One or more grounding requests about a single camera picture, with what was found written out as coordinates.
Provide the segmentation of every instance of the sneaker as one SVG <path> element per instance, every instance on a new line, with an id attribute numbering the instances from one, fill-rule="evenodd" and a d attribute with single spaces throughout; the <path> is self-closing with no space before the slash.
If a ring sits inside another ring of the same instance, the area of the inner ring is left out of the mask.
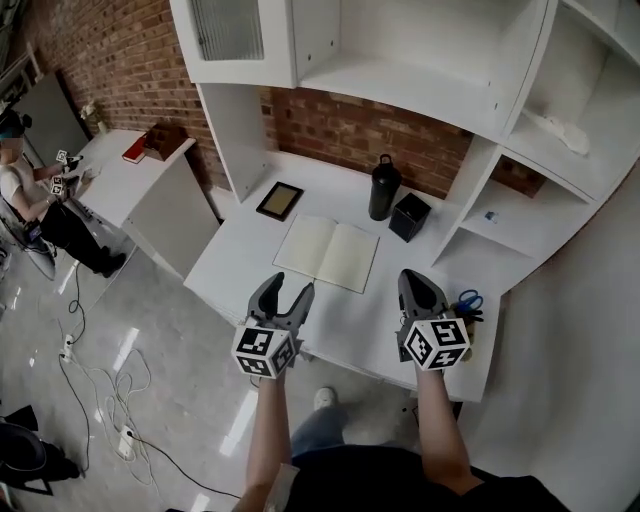
<path id="1" fill-rule="evenodd" d="M 102 275 L 105 278 L 109 279 L 114 274 L 114 272 L 122 268 L 126 261 L 127 255 L 124 253 L 120 253 L 117 256 L 114 256 L 109 260 L 109 268 L 105 270 Z"/>
<path id="2" fill-rule="evenodd" d="M 338 403 L 338 395 L 333 388 L 320 388 L 316 391 L 316 396 L 313 399 L 313 410 L 317 411 L 323 407 L 331 407 Z"/>

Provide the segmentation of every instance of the open notebook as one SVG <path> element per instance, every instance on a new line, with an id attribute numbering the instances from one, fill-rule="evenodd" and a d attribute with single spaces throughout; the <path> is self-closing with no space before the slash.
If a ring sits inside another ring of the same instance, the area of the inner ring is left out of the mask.
<path id="1" fill-rule="evenodd" d="M 363 293 L 379 238 L 324 217 L 298 215 L 273 264 Z"/>

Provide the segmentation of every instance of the black shirt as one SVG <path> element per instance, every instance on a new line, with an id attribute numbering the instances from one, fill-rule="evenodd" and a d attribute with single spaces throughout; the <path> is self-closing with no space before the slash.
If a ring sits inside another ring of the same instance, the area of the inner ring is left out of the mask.
<path id="1" fill-rule="evenodd" d="M 286 512 L 567 510 L 534 477 L 495 478 L 463 496 L 428 481 L 420 456 L 384 446 L 339 446 L 293 459 Z"/>

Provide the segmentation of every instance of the black water bottle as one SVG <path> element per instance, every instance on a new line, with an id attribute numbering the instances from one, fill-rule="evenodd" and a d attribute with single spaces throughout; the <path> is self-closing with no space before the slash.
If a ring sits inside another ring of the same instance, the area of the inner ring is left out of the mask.
<path id="1" fill-rule="evenodd" d="M 402 176 L 393 166 L 389 155 L 380 156 L 380 164 L 371 175 L 371 199 L 369 199 L 369 217 L 384 220 L 389 215 L 393 197 L 400 187 Z"/>

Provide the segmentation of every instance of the black container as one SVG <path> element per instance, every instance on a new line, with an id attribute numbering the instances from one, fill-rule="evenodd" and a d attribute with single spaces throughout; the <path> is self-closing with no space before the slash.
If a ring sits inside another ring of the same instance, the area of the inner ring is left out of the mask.
<path id="1" fill-rule="evenodd" d="M 402 176 L 393 166 L 389 155 L 380 156 L 380 165 L 371 175 L 371 199 L 369 199 L 369 217 L 384 220 L 389 216 L 389 208 L 396 195 Z"/>
<path id="2" fill-rule="evenodd" d="M 408 242 L 420 231 L 430 211 L 431 206 L 427 203 L 413 194 L 407 194 L 393 209 L 389 229 Z"/>

